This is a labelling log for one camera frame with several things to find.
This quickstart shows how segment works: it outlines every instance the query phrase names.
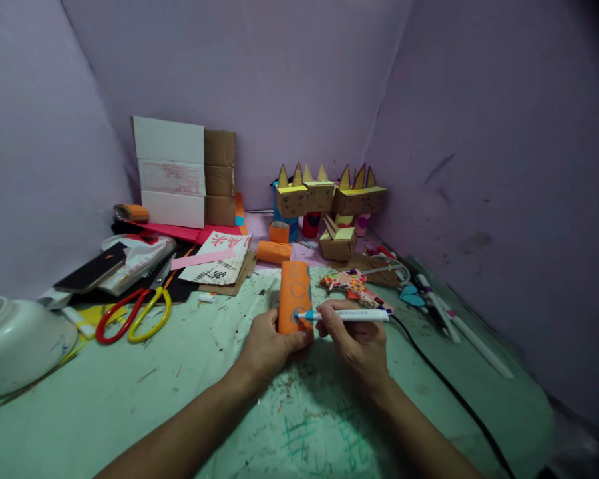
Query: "orange cardboard tube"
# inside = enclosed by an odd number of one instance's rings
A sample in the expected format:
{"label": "orange cardboard tube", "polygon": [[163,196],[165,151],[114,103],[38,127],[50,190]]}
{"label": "orange cardboard tube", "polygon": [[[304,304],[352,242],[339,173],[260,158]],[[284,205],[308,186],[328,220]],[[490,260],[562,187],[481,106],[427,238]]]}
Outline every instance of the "orange cardboard tube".
{"label": "orange cardboard tube", "polygon": [[278,333],[291,334],[304,329],[312,330],[313,324],[310,321],[295,316],[311,309],[313,309],[313,300],[308,264],[303,261],[283,262]]}
{"label": "orange cardboard tube", "polygon": [[290,225],[284,222],[272,222],[268,226],[268,239],[274,243],[288,244]]}
{"label": "orange cardboard tube", "polygon": [[255,257],[260,261],[282,264],[284,261],[291,259],[292,251],[293,245],[262,240],[258,244],[258,250],[255,253]]}

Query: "purple wall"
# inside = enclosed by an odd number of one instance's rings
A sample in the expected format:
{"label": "purple wall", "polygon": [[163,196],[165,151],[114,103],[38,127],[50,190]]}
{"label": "purple wall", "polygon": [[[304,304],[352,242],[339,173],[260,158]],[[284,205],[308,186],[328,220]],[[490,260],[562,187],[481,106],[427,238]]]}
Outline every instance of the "purple wall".
{"label": "purple wall", "polygon": [[130,156],[131,115],[236,131],[251,209],[282,162],[361,162],[410,3],[63,0]]}
{"label": "purple wall", "polygon": [[377,232],[599,426],[599,26],[568,5],[418,2],[366,160]]}
{"label": "purple wall", "polygon": [[99,251],[127,161],[58,1],[0,1],[0,295],[34,298]]}

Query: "red scissors handle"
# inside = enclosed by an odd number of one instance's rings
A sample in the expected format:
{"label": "red scissors handle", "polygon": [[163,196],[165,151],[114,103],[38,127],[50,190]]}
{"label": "red scissors handle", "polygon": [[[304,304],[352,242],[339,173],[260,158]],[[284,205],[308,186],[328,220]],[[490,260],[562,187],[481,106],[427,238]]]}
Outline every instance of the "red scissors handle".
{"label": "red scissors handle", "polygon": [[[103,345],[110,345],[110,344],[115,343],[116,341],[119,341],[119,339],[122,336],[124,336],[124,334],[128,331],[128,329],[133,324],[133,320],[138,315],[138,311],[140,311],[140,308],[142,307],[142,303],[144,303],[144,298],[150,292],[151,292],[150,289],[140,288],[135,293],[125,297],[122,301],[120,301],[119,303],[116,303],[114,307],[109,309],[106,312],[106,314],[104,316],[102,316],[102,319],[98,323],[98,327],[95,329],[95,339],[98,341],[98,343],[103,344]],[[138,296],[139,296],[139,298],[136,301],[135,306],[133,307],[133,311],[131,311],[131,314],[128,316],[128,319],[126,320],[124,325],[122,325],[122,327],[120,328],[120,331],[118,331],[115,334],[115,336],[112,336],[110,338],[104,337],[104,330],[106,329],[106,323],[108,322],[108,319],[111,317],[111,315],[113,313],[115,313],[118,309],[120,309],[122,306],[127,304],[129,301],[131,301],[131,299],[134,299],[135,297],[138,297]]]}

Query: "table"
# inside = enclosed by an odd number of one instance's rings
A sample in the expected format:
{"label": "table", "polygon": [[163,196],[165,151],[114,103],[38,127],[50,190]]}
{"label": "table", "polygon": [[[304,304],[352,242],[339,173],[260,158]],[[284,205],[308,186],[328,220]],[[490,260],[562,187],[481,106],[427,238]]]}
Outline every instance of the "table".
{"label": "table", "polygon": [[[311,269],[315,304],[326,298],[318,282],[329,271]],[[76,359],[0,407],[0,478],[89,478],[216,382],[237,357],[252,318],[278,304],[279,270],[256,273],[237,296],[220,296],[213,304],[199,303],[193,293],[145,344],[90,342]],[[395,291],[372,288],[397,307],[420,348],[490,428],[517,477],[534,478],[552,448],[546,396],[448,287],[434,278],[431,283],[515,380],[502,378],[465,338],[452,344]],[[155,309],[157,321],[161,309]],[[400,329],[387,326],[387,336],[395,380],[480,471],[494,476],[499,466],[470,416]],[[273,381],[197,475],[310,476],[403,477],[389,439],[356,397],[329,338],[318,339],[306,362],[290,364]]]}

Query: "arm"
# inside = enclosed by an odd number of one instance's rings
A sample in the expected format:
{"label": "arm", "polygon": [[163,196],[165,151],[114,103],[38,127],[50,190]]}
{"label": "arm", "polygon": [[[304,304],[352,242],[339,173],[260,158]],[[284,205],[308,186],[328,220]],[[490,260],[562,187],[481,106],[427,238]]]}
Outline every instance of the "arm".
{"label": "arm", "polygon": [[98,479],[190,478],[244,418],[288,356],[313,331],[278,335],[276,309],[253,319],[242,352],[219,382],[109,464]]}
{"label": "arm", "polygon": [[346,323],[335,312],[355,309],[350,301],[317,307],[319,335],[330,334],[385,428],[418,471],[429,478],[479,478],[472,464],[413,404],[391,378],[386,362],[386,331],[381,323]]}

